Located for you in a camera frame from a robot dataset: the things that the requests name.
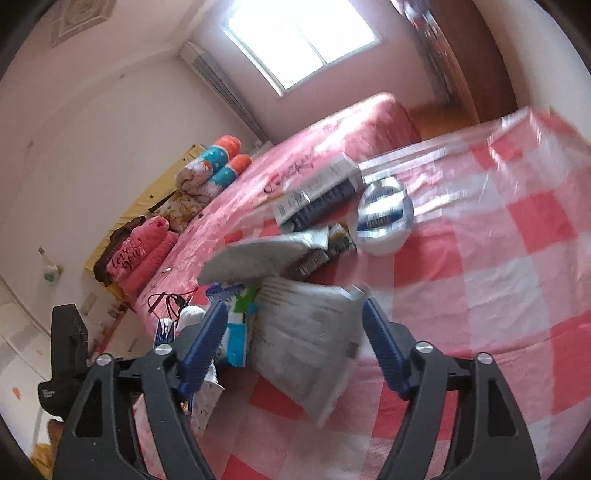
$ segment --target pink bedsheet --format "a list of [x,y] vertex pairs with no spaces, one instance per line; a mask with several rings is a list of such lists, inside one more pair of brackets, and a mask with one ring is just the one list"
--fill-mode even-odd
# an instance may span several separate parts
[[[396,174],[415,206],[446,195],[454,201],[426,214],[400,252],[374,257],[359,251],[312,280],[367,284],[393,320],[446,353],[490,352],[548,477],[591,416],[591,148],[557,117],[526,109],[361,168],[366,175]],[[340,214],[348,218],[354,208]],[[222,240],[201,236],[198,242],[213,249],[278,232],[269,206],[242,210],[222,231]],[[150,291],[174,284],[162,285]],[[194,285],[186,280],[182,288]],[[232,369],[220,382],[226,391],[199,444],[222,480],[373,480],[405,408],[385,385],[367,343],[322,429],[250,369]],[[453,413],[449,395],[428,478],[443,467]],[[136,414],[147,465],[161,476],[141,404]]]

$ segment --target ceiling decoration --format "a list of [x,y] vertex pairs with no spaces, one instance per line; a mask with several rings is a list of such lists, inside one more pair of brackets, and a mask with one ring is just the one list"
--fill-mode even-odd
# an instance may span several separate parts
[[111,17],[116,0],[61,0],[51,26],[51,46],[103,23]]

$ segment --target window frame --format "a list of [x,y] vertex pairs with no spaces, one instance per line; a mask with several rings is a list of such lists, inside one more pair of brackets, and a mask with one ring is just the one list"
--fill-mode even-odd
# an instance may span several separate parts
[[[357,9],[355,8],[355,5],[350,1],[350,0],[345,0],[348,1],[349,3],[351,3],[351,6],[357,11]],[[249,47],[248,45],[243,42],[240,37],[238,37],[233,30],[230,28],[229,22],[232,19],[232,16],[234,15],[234,13],[236,12],[237,9],[233,8],[231,9],[231,11],[228,13],[228,15],[226,16],[226,18],[223,20],[221,28],[222,31],[226,34],[226,36],[232,40],[232,42],[234,43],[234,45],[236,45],[240,51],[246,55],[246,57],[248,58],[248,60],[256,67],[256,69],[263,75],[263,77],[265,78],[265,80],[267,80],[267,82],[269,82],[269,84],[271,85],[271,87],[275,90],[276,94],[282,98],[284,97],[286,94],[288,94],[290,91],[292,91],[293,89],[299,87],[300,85],[302,85],[303,83],[307,82],[308,80],[310,80],[312,77],[314,77],[315,75],[317,75],[320,72],[324,72],[327,69],[333,67],[334,65],[338,65],[339,63],[351,58],[354,55],[357,55],[358,53],[362,53],[366,50],[369,50],[371,48],[374,48],[375,46],[379,45],[382,43],[382,38],[381,36],[376,32],[376,30],[374,29],[373,26],[370,25],[370,23],[365,19],[365,17],[363,15],[361,15],[359,13],[359,11],[357,12],[359,14],[359,16],[363,19],[363,21],[367,24],[367,26],[369,27],[369,29],[372,31],[372,33],[374,34],[374,41],[370,42],[368,44],[363,45],[362,47],[356,48],[355,50],[352,50],[348,53],[346,53],[345,55],[343,55],[342,57],[339,57],[336,60],[333,60],[331,62],[327,62],[324,57],[320,54],[320,52],[318,50],[316,50],[315,46],[312,45],[312,43],[310,42],[310,40],[308,40],[308,37],[306,37],[303,32],[300,30],[300,28],[298,27],[297,24],[294,23],[294,26],[299,30],[302,38],[306,41],[306,43],[310,46],[310,48],[314,51],[314,53],[316,54],[316,56],[320,59],[320,61],[322,62],[322,67],[320,67],[319,69],[313,71],[312,73],[310,73],[309,75],[305,76],[304,78],[302,78],[301,80],[295,82],[292,86],[285,88],[282,83],[277,79],[277,77],[275,77],[275,75],[273,75],[273,72],[265,65],[265,63],[257,56],[257,54],[255,54]]]

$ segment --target black cable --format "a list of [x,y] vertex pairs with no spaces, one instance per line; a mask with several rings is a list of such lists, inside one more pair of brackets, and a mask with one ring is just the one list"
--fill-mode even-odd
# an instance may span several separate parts
[[[150,303],[150,299],[152,297],[163,297],[165,298],[165,305],[166,305],[166,310],[168,313],[168,317],[171,320],[174,320],[176,318],[176,322],[178,322],[179,318],[180,318],[180,311],[185,308],[187,305],[189,305],[189,300],[185,299],[183,296],[184,295],[190,295],[191,293],[194,293],[195,291],[197,291],[199,289],[199,284],[197,284],[197,286],[192,289],[191,291],[187,291],[184,293],[166,293],[166,292],[162,292],[162,293],[152,293],[152,295],[148,296],[148,310],[153,310],[154,305],[152,305]],[[170,301],[174,300],[175,304],[178,307],[178,310],[175,312],[175,309],[173,307],[173,305],[170,303]]]

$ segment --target metal screw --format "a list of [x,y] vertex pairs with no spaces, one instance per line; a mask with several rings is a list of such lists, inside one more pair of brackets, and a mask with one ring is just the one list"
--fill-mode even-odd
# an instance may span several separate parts
[[105,353],[96,359],[96,363],[104,367],[105,365],[109,365],[111,360],[113,360],[113,357]]
[[172,346],[170,346],[167,343],[161,343],[160,345],[154,347],[154,352],[156,353],[156,355],[164,356],[168,355],[172,351]]
[[433,351],[433,345],[428,342],[419,342],[414,347],[421,353],[431,353]]
[[479,353],[476,359],[481,364],[490,365],[492,363],[492,357],[486,352]]

